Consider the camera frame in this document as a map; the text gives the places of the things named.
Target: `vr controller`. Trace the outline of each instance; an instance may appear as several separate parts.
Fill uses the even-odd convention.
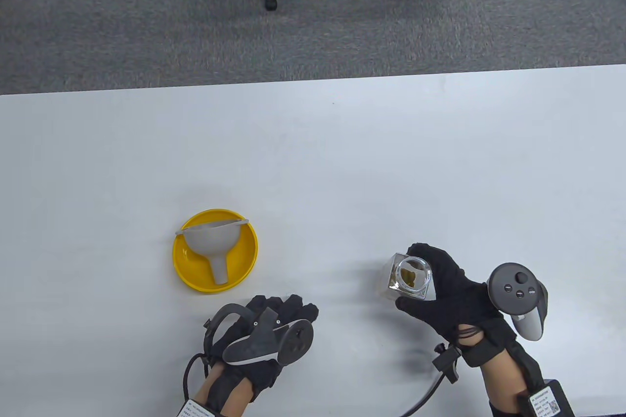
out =
[[[493,305],[513,320],[515,330],[527,341],[543,336],[548,314],[548,290],[520,263],[503,263],[489,276],[487,291]]]

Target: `wrist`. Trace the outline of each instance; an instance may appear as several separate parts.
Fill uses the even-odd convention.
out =
[[[466,330],[466,329],[471,329],[473,327],[474,326],[470,326],[470,325],[459,325],[459,332]],[[483,340],[483,338],[485,338],[485,333],[481,330],[475,335],[473,335],[472,337],[459,338],[459,345],[466,346],[466,347],[473,347],[474,345],[478,344],[481,340]]]

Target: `black cable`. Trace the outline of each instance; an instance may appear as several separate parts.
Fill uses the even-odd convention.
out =
[[[204,357],[205,354],[203,353],[197,353],[195,354],[192,359],[189,361],[189,363],[187,363],[187,368],[185,368],[185,373],[183,374],[183,396],[185,397],[185,402],[187,402],[189,400],[189,388],[187,386],[187,380],[189,379],[189,372],[192,368],[192,365],[194,364],[194,362],[199,359]],[[208,376],[208,366],[204,365],[204,376],[207,377]]]
[[[434,381],[434,383],[431,385],[430,389],[428,390],[428,392],[424,395],[424,397],[422,397],[420,399],[420,402],[418,402],[417,404],[415,404],[412,408],[410,408],[409,410],[407,410],[404,414],[402,414],[400,417],[409,417],[410,415],[413,415],[414,413],[416,413],[418,410],[420,410],[424,404],[426,404],[428,402],[428,400],[432,397],[432,395],[434,394],[434,392],[436,392],[437,388],[439,387],[439,385],[441,384],[441,381],[443,381],[443,378],[445,377],[445,375],[443,373],[440,374],[441,376],[438,377],[438,379],[436,379],[436,381]]]

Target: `black glove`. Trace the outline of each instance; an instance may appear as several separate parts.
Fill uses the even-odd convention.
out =
[[[416,243],[407,254],[429,263],[437,299],[423,301],[401,296],[396,300],[398,309],[424,321],[453,344],[457,343],[460,324],[482,328],[500,319],[508,327],[489,299],[487,285],[469,280],[447,252]]]
[[[246,307],[257,314],[262,313],[266,308],[271,308],[278,313],[278,319],[283,325],[291,323],[291,321],[296,321],[297,319],[306,319],[312,323],[317,319],[319,313],[317,306],[311,303],[303,306],[302,298],[297,295],[291,295],[284,302],[277,297],[266,298],[265,296],[257,295],[252,298]],[[213,366],[215,363],[220,362],[225,348],[233,341],[250,335],[252,328],[253,326],[242,318],[238,319],[234,325],[230,326],[224,336],[211,347],[211,350],[206,351],[210,365]],[[213,386],[217,388],[221,383],[224,383],[225,388],[228,388],[229,395],[230,390],[232,390],[231,385],[233,382],[239,383],[246,377],[252,383],[254,392],[252,400],[254,400],[265,388],[271,388],[273,386],[282,368],[283,367],[275,360],[260,361],[239,366],[226,365],[222,376]],[[219,410],[228,399],[228,395],[221,395],[219,390],[214,390],[212,387],[207,404],[210,408]]]

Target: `forearm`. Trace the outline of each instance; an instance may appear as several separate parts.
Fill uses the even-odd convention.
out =
[[[222,374],[224,369],[224,363],[216,363],[215,366],[211,368],[211,372],[208,374],[208,377],[206,377],[202,387],[194,396],[194,401],[201,404],[206,403],[211,386],[213,386],[213,383],[215,383],[215,380]],[[220,411],[221,415],[224,417],[241,417],[250,401],[252,401],[253,396],[252,383],[247,378],[242,379],[241,383],[230,393],[226,404],[224,404],[224,407]]]
[[[471,326],[461,325],[460,329],[469,327]],[[479,332],[469,339],[460,339],[459,343],[460,345],[474,346],[482,339],[483,333]],[[483,364],[480,369],[492,406],[505,413],[519,413],[516,397],[526,390],[526,383],[518,364],[515,363],[509,353],[503,350]]]

